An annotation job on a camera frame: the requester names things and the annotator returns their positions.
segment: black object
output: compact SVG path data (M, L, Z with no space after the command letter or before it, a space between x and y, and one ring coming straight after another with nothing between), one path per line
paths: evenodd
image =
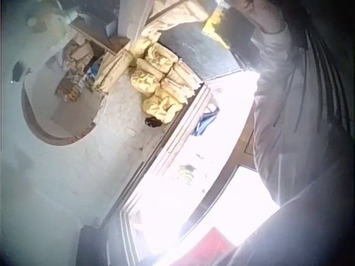
M24 72L23 62L17 61L15 66L12 69L11 84L19 82L23 72Z
M80 230L76 266L109 266L107 239L103 230L84 226Z
M145 124L148 127L159 127L162 126L163 122L161 122L159 119L155 118L154 116L151 116L145 119Z

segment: wall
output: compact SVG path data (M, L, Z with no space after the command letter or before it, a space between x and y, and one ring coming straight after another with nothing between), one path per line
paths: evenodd
M73 265L81 226L105 216L162 130L144 125L140 95L120 83L117 109L88 136L62 147L37 139L23 118L22 84L10 84L15 62L40 56L45 42L26 26L26 10L25 2L2 14L2 248L15 265Z

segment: wooden shelf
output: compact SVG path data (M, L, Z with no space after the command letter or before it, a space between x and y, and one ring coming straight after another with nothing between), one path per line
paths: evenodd
M85 36L86 39L93 41L112 55L117 55L129 42L129 39L126 37L107 38L105 34L90 27L83 18L76 18L70 26Z

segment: arched opening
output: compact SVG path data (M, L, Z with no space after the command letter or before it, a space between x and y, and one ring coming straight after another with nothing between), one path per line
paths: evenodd
M75 101L65 98L65 90L77 81L68 77L63 51L36 73L27 73L21 93L23 115L31 132L55 146L72 144L89 134L96 126L94 119L103 99L89 88L84 88Z

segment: blue cloth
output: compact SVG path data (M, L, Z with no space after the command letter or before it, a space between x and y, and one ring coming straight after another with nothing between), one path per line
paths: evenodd
M213 112L207 112L204 113L203 116L200 119L199 124L197 127L194 129L194 132L192 133L193 136L201 136L207 127L215 121L217 118L217 114L220 112L220 109L217 107L215 111Z

